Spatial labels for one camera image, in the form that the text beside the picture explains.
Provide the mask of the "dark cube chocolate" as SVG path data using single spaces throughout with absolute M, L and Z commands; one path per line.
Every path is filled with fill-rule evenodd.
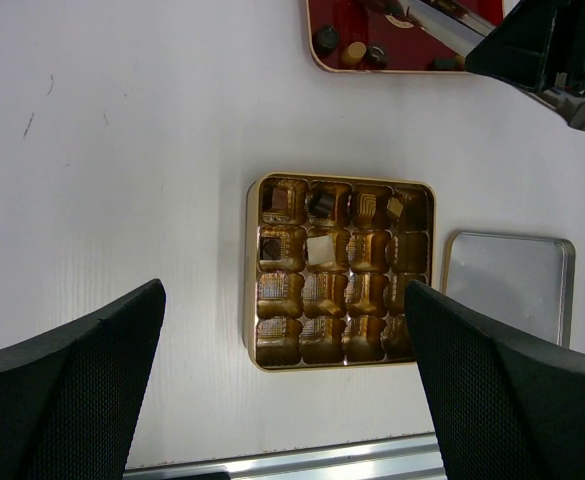
M 318 218 L 328 218 L 334 208 L 336 197 L 324 190 L 313 193 L 307 204 L 308 213 Z

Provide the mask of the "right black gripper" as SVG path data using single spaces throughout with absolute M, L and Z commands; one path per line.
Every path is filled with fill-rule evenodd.
M 524 90 L 585 90 L 585 0 L 519 1 L 465 69 Z

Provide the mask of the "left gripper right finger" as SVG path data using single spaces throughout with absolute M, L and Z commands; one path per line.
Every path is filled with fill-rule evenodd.
M 450 479 L 585 479 L 585 354 L 413 281 L 409 335 Z

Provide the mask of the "metal tongs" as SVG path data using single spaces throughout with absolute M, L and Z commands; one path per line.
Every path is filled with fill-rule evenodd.
M 368 5 L 415 25 L 464 61 L 501 24 L 491 24 L 456 1 L 371 1 Z M 585 90 L 572 91 L 558 86 L 547 90 L 511 87 L 559 115 L 569 127 L 585 132 Z

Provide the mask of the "tan cube chocolate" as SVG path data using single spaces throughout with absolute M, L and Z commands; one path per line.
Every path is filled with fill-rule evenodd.
M 386 215 L 391 222 L 397 222 L 402 213 L 404 205 L 395 196 L 391 196 L 386 204 Z

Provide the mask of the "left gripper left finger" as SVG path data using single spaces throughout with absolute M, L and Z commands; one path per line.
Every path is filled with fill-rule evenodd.
M 165 306 L 154 279 L 0 349 L 0 479 L 122 478 Z

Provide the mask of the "brown square chocolate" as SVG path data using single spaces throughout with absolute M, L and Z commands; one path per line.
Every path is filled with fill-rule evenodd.
M 288 190 L 266 186 L 262 195 L 262 210 L 264 212 L 285 212 L 287 209 Z

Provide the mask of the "white square chocolate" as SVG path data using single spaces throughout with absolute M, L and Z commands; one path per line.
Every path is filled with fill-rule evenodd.
M 331 235 L 308 237 L 306 252 L 307 263 L 311 266 L 331 263 L 336 259 Z

